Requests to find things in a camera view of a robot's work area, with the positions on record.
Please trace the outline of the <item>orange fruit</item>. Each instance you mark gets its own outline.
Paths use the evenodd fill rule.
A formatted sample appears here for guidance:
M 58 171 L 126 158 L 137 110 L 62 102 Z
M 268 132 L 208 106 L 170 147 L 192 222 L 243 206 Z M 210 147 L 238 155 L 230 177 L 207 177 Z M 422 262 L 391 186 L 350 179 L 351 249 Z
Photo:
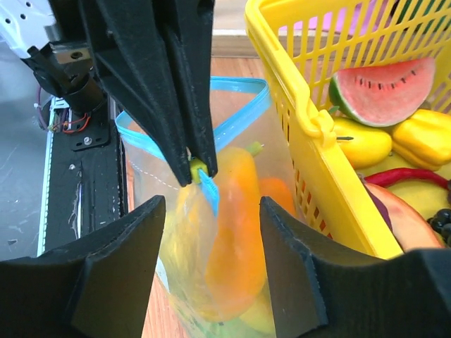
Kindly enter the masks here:
M 291 191 L 286 183 L 277 177 L 266 177 L 259 180 L 259 188 L 262 196 L 271 197 L 277 204 L 283 207 L 291 216 L 296 217 L 297 211 Z

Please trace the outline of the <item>clear zip top bag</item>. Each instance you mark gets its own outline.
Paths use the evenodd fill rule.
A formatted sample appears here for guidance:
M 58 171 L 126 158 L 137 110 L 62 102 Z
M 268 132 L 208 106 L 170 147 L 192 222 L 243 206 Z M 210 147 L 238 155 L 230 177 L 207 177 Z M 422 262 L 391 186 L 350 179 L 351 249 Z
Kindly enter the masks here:
M 211 79 L 218 173 L 192 166 L 182 187 L 160 148 L 122 112 L 116 118 L 133 171 L 134 205 L 166 200 L 156 277 L 191 337 L 274 337 L 260 232 L 260 200 L 297 215 L 288 144 L 266 81 Z

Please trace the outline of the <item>yellow mango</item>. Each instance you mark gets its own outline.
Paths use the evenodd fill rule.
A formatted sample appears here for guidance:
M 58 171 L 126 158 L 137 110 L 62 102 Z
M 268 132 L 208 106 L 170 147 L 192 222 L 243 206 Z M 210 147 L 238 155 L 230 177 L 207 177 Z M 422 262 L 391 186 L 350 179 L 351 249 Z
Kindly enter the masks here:
M 228 146 L 218 155 L 218 233 L 205 272 L 212 304 L 202 310 L 211 321 L 244 313 L 266 279 L 259 221 L 259 180 L 253 156 Z

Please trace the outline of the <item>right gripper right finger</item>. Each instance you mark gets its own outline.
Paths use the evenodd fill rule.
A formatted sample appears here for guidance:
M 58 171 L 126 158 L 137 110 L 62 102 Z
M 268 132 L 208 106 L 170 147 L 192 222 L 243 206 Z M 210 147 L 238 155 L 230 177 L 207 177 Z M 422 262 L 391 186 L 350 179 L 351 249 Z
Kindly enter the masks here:
M 449 337 L 450 251 L 360 253 L 260 203 L 278 337 Z

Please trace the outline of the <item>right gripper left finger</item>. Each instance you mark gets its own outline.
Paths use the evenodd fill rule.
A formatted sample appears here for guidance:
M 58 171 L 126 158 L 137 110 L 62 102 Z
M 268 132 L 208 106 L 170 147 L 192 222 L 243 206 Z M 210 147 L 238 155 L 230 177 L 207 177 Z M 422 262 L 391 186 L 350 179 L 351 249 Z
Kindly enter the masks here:
M 166 214 L 133 212 L 36 258 L 1 262 L 2 337 L 140 337 Z

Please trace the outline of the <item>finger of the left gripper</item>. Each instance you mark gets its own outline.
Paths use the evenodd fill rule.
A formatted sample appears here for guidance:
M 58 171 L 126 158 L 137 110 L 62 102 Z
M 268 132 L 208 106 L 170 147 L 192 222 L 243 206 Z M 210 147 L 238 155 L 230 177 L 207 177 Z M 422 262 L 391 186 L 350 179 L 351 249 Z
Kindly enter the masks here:
M 161 0 L 152 4 L 178 95 L 184 147 L 214 176 L 218 166 L 209 95 L 215 2 Z

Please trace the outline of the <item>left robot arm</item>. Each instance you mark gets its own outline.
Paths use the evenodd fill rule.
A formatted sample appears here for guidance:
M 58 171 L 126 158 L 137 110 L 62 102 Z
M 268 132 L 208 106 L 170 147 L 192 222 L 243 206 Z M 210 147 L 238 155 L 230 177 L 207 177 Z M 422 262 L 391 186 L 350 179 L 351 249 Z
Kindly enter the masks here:
M 209 103 L 213 1 L 2 1 L 1 36 L 43 89 L 84 115 L 107 97 L 181 186 L 218 165 Z

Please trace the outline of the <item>large yellow lemon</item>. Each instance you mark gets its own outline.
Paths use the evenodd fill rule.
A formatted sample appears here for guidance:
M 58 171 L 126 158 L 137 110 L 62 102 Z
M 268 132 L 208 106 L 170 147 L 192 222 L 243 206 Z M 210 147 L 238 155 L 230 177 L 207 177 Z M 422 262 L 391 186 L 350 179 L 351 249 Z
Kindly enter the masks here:
M 213 320 L 217 306 L 206 283 L 206 268 L 217 234 L 216 219 L 201 189 L 180 189 L 167 212 L 160 258 L 168 288 L 199 316 Z

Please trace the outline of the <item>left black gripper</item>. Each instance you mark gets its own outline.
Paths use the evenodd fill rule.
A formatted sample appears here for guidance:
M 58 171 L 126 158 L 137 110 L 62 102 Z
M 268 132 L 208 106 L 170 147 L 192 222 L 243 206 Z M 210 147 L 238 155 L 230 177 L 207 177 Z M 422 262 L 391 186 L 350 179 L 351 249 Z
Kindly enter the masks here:
M 83 76 L 94 66 L 101 84 L 156 142 L 181 186 L 191 182 L 166 46 L 152 1 L 50 1 L 53 22 L 46 69 Z

